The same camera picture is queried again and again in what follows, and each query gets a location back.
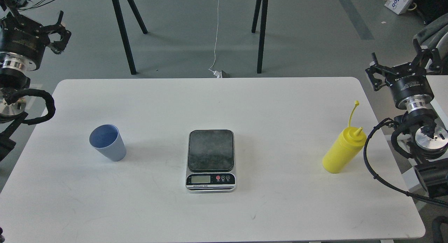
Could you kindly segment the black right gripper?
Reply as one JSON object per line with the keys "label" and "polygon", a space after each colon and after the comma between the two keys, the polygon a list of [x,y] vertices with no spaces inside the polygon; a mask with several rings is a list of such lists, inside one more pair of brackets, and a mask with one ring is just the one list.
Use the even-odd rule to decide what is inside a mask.
{"label": "black right gripper", "polygon": [[439,75],[442,64],[439,50],[434,48],[422,48],[417,39],[413,39],[413,47],[416,57],[412,61],[412,71],[409,64],[392,68],[379,64],[375,53],[371,53],[373,61],[370,67],[365,69],[374,91],[379,91],[387,86],[390,88],[395,107],[406,109],[408,98],[420,97],[425,103],[434,99],[434,94],[426,78],[426,75]]}

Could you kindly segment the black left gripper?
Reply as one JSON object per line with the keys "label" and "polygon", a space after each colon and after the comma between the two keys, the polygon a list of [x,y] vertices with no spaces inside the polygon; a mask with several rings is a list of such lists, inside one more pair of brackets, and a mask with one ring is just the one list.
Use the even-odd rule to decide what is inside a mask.
{"label": "black left gripper", "polygon": [[[56,24],[42,26],[26,16],[6,16],[1,19],[1,61],[7,57],[40,62],[47,46],[54,54],[60,55],[66,48],[72,33],[62,23],[63,11],[59,11]],[[59,40],[49,39],[58,34]]]}

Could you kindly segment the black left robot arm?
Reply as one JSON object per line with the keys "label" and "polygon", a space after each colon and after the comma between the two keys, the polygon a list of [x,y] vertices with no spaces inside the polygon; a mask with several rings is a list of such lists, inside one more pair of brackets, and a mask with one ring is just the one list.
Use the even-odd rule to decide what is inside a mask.
{"label": "black left robot arm", "polygon": [[[46,48],[57,55],[65,50],[71,32],[62,23],[63,14],[60,11],[56,24],[49,26],[43,26],[18,12],[9,12],[1,19],[0,118],[1,123],[9,123],[0,135],[1,159],[16,146],[11,136],[21,124],[37,125],[55,115],[54,98],[45,90],[30,88],[30,78],[25,72],[40,68]],[[42,98],[47,114],[28,119],[25,111],[27,96]]]}

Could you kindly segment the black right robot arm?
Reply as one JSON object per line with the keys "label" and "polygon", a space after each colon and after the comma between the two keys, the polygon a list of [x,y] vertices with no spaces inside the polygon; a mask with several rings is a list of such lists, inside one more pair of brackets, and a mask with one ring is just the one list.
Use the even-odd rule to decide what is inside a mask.
{"label": "black right robot arm", "polygon": [[421,47],[417,39],[413,39],[413,46],[416,50],[413,61],[394,67],[379,64],[375,53],[372,53],[373,61],[365,72],[373,90],[388,87],[395,107],[405,113],[383,119],[373,128],[367,140],[383,126],[393,128],[391,144],[394,150],[416,162],[413,170],[428,197],[401,190],[382,179],[368,162],[368,142],[363,149],[364,163],[373,178],[386,187],[446,208],[447,202],[439,200],[439,197],[447,196],[447,159],[443,158],[447,152],[447,130],[437,125],[439,116],[429,108],[435,96],[427,80],[427,75],[440,75],[441,58],[436,47]]}

